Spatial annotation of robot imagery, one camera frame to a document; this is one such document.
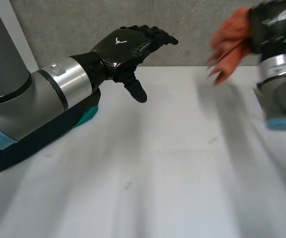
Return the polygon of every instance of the white logo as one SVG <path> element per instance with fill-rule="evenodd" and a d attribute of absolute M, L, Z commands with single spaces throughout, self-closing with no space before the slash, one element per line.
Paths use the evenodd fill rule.
<path fill-rule="evenodd" d="M 117 44 L 122 44 L 122 43 L 125 43 L 125 42 L 128 42 L 128 41 L 119 41 L 119 40 L 118 40 L 118 37 L 115 38 L 115 44 L 116 44 L 116 45 L 117 45 Z"/>
<path fill-rule="evenodd" d="M 262 22 L 262 24 L 272 26 L 276 24 L 278 21 L 284 21 L 284 20 L 286 20 L 286 10 L 281 12 L 277 17 L 273 19 L 266 19 L 265 21 Z"/>

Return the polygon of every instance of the white table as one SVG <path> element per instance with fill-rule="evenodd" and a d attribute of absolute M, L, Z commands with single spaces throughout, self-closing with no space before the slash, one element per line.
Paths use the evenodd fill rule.
<path fill-rule="evenodd" d="M 0 238 L 286 238 L 286 133 L 255 67 L 141 67 L 139 104 L 106 82 L 96 117 L 0 174 Z"/>

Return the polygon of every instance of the orange cloth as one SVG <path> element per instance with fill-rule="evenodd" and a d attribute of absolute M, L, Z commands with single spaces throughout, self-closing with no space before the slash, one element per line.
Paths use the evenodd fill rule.
<path fill-rule="evenodd" d="M 225 82 L 236 70 L 240 61 L 249 55 L 250 24 L 249 8 L 238 8 L 228 18 L 211 38 L 211 48 L 215 50 L 208 59 L 208 64 L 214 66 L 208 77 L 219 73 L 214 85 Z"/>

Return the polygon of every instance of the silver metal ring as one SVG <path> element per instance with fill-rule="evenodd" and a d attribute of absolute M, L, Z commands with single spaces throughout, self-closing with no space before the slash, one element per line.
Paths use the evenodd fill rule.
<path fill-rule="evenodd" d="M 52 63 L 43 68 L 55 80 L 68 102 L 73 107 L 92 93 L 91 82 L 81 65 L 72 58 Z"/>
<path fill-rule="evenodd" d="M 286 55 L 266 59 L 260 64 L 261 76 L 264 81 L 275 76 L 286 76 Z"/>

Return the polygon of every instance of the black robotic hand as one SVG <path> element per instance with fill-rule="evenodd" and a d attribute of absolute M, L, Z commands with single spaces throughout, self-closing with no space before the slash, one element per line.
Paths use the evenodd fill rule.
<path fill-rule="evenodd" d="M 79 62 L 86 72 L 89 72 L 87 74 L 90 74 L 90 80 L 97 78 L 93 79 L 94 89 L 104 80 L 113 79 L 115 82 L 123 83 L 134 99 L 145 103 L 146 93 L 134 72 L 138 64 L 142 63 L 150 53 L 168 44 L 177 45 L 178 40 L 156 26 L 121 27 L 100 41 L 89 53 L 72 58 Z M 93 64 L 95 58 L 100 59 L 100 63 Z M 101 76 L 95 73 L 100 71 L 102 65 L 106 69 L 104 79 L 102 79 L 102 73 Z"/>
<path fill-rule="evenodd" d="M 262 61 L 286 54 L 286 0 L 271 0 L 249 10 L 250 47 Z"/>

